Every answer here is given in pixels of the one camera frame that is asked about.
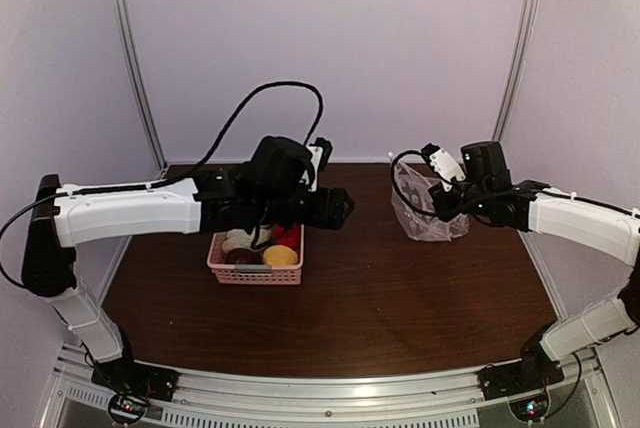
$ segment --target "transparent plastic bag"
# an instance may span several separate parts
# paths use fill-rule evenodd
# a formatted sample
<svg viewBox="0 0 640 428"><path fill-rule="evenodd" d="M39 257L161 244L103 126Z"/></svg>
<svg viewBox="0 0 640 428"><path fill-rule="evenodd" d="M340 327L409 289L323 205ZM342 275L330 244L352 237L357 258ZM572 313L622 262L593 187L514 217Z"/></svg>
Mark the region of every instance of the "transparent plastic bag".
<svg viewBox="0 0 640 428"><path fill-rule="evenodd" d="M427 178L402 162L395 167L395 177L398 188L414 206L427 211L434 210L429 188L440 180ZM469 233L467 215L458 215L448 223L437 218L419 215L404 204L395 190L391 193L391 205L404 232L412 240L451 241Z"/></svg>

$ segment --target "pink basket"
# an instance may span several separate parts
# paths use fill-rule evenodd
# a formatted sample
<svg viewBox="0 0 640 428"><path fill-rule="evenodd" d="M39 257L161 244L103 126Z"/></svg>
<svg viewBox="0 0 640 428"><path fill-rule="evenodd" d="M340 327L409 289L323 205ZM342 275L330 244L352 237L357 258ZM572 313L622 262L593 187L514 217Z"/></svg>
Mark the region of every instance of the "pink basket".
<svg viewBox="0 0 640 428"><path fill-rule="evenodd" d="M222 243L225 233L216 233L211 240L207 265L220 283L234 285L299 285L302 282L304 261L304 226L300 227L298 264L290 266L225 265Z"/></svg>

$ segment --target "white robot arm segment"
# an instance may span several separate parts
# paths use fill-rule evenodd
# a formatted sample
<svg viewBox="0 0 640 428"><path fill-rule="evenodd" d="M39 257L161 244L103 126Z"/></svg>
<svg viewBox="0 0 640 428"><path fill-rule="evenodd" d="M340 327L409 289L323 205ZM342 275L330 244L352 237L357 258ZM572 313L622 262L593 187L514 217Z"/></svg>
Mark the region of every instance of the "white robot arm segment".
<svg viewBox="0 0 640 428"><path fill-rule="evenodd" d="M616 295L554 323L545 331L540 345L550 360L558 361L635 328L636 324L627 314L624 303Z"/></svg>
<svg viewBox="0 0 640 428"><path fill-rule="evenodd" d="M63 185L58 193L73 193L83 186ZM200 203L192 178L164 188L66 196L55 200L54 221L60 246L144 233L197 233Z"/></svg>
<svg viewBox="0 0 640 428"><path fill-rule="evenodd" d="M82 340L95 361L107 363L120 358L123 351L120 330L100 307L80 274L75 276L75 288L46 300L65 321L69 331Z"/></svg>
<svg viewBox="0 0 640 428"><path fill-rule="evenodd" d="M529 205L529 229L566 238L607 253L629 266L636 263L640 248L640 219L590 203L572 200L575 194L556 188L540 193Z"/></svg>

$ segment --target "wooden table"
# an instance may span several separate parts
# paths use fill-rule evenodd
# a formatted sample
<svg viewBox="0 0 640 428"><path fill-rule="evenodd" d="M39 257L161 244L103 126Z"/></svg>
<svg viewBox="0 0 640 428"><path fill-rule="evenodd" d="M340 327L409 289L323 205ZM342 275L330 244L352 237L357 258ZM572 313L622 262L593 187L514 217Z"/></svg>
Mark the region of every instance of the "wooden table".
<svg viewBox="0 0 640 428"><path fill-rule="evenodd" d="M517 358L555 319L518 234L472 222L451 243L409 240L388 165L330 165L357 207L339 232L307 230L303 282L220 285L211 235L136 237L105 302L138 359L269 376L430 372Z"/></svg>

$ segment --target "white wall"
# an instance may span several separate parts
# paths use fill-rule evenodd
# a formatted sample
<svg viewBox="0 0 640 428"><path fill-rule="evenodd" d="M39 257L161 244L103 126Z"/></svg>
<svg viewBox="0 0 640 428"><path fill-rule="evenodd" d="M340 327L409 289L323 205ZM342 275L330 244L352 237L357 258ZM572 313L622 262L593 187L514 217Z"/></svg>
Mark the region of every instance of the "white wall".
<svg viewBox="0 0 640 428"><path fill-rule="evenodd" d="M334 161L386 161L432 141L489 138L522 0L129 0L150 104L169 161L194 161L255 86L316 84ZM218 159L264 134L302 138L313 95L264 93Z"/></svg>
<svg viewBox="0 0 640 428"><path fill-rule="evenodd" d="M33 201L40 177L106 183L156 175L136 112L112 0L0 0L0 220ZM2 243L19 276L26 220ZM118 246L81 247L99 289ZM63 329L44 301L0 280L2 426L32 427Z"/></svg>
<svg viewBox="0 0 640 428"><path fill-rule="evenodd" d="M640 207L640 0L541 0L504 143L514 179L547 181ZM604 255L536 237L569 313L630 270ZM624 426L638 426L640 334L599 349Z"/></svg>

